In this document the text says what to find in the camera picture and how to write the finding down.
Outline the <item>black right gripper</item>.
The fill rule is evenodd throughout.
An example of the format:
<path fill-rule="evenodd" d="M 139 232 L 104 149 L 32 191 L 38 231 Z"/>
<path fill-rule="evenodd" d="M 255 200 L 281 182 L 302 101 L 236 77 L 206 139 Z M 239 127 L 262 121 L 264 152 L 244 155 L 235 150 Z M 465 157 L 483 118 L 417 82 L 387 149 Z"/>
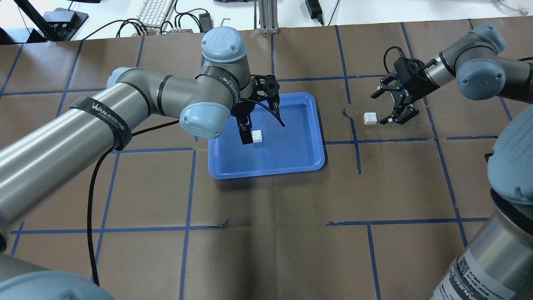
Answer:
<path fill-rule="evenodd" d="M 388 123 L 397 123 L 404 125 L 419 114 L 412 103 L 429 95 L 438 89 L 438 85 L 430 79 L 426 69 L 437 65 L 438 61 L 434 58 L 424 63 L 418 59 L 408 57 L 399 57 L 394 62 L 394 71 L 380 79 L 377 90 L 371 94 L 371 98 L 377 99 L 385 92 L 391 92 L 392 95 L 405 95 L 403 105 L 406 106 L 400 112 L 394 110 L 390 115 L 379 121 L 381 125 Z"/>

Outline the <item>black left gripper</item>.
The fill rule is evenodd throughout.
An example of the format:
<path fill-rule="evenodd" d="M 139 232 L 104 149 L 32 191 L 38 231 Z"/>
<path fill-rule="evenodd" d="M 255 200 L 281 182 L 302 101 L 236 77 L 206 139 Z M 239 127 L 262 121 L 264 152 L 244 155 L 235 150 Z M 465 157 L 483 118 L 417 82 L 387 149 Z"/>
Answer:
<path fill-rule="evenodd" d="M 255 105 L 270 113 L 282 127 L 286 127 L 281 119 L 279 110 L 280 85 L 276 77 L 270 75 L 251 75 L 248 87 L 252 88 L 251 93 L 241 95 L 241 99 L 232 107 L 232 116 L 237 118 L 239 136 L 243 145 L 253 144 L 251 112 Z"/>

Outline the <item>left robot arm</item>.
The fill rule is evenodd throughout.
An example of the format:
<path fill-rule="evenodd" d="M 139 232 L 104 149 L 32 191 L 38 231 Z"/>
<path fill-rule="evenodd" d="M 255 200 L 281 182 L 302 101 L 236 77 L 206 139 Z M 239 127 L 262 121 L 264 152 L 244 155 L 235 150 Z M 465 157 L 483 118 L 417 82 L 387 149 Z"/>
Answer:
<path fill-rule="evenodd" d="M 1 151 L 1 251 L 15 226 L 97 159 L 123 150 L 149 116 L 175 118 L 188 134 L 216 139 L 231 116 L 243 144 L 251 144 L 251 112 L 259 105 L 280 120 L 279 85 L 252 75 L 247 47 L 231 27 L 208 31 L 205 63 L 193 78 L 141 68 L 113 71 L 104 91 L 80 97 L 65 114 Z"/>

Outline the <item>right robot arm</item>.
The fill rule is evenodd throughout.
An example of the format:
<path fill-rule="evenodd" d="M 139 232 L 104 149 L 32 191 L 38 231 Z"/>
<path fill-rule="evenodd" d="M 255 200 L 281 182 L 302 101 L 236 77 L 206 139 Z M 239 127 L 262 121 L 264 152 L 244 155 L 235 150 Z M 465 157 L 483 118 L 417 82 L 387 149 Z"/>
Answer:
<path fill-rule="evenodd" d="M 532 103 L 532 64 L 500 57 L 507 42 L 486 22 L 427 62 L 402 54 L 371 95 L 391 93 L 392 112 L 379 123 L 405 124 L 418 114 L 415 101 L 452 80 L 470 100 L 495 96 Z M 457 255 L 429 300 L 531 300 L 532 107 L 505 127 L 486 155 L 495 211 Z"/>

